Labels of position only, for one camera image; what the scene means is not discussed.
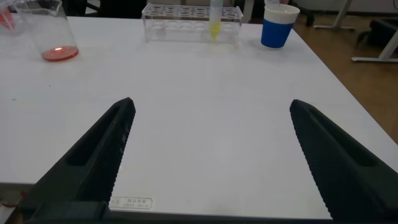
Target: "blue cup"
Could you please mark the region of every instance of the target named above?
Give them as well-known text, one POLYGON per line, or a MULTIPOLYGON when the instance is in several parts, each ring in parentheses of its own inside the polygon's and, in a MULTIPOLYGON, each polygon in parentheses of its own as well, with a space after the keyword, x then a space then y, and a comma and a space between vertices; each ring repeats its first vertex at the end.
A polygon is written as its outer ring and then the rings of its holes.
POLYGON ((266 6, 261 43, 266 47, 283 47, 299 13, 298 8, 286 4, 266 6))

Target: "white desk frame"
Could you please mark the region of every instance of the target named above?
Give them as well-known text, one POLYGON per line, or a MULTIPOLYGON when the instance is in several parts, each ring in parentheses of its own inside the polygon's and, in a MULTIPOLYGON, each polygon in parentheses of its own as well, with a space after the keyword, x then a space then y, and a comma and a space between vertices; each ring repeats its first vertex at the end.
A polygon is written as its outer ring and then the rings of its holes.
POLYGON ((390 42, 386 45, 384 50, 381 52, 378 58, 368 58, 368 57, 353 57, 354 62, 388 62, 388 63, 398 63, 398 58, 391 58, 395 49, 398 47, 398 30, 392 36, 390 42))
POLYGON ((341 23, 348 11, 349 6, 353 0, 346 0, 343 7, 340 9, 340 12, 337 15, 335 23, 332 26, 326 25, 315 25, 314 28, 316 29, 348 29, 348 30, 355 30, 355 27, 352 26, 342 26, 341 23))
POLYGON ((243 9, 243 23, 249 23, 253 13, 254 0, 245 0, 243 9))

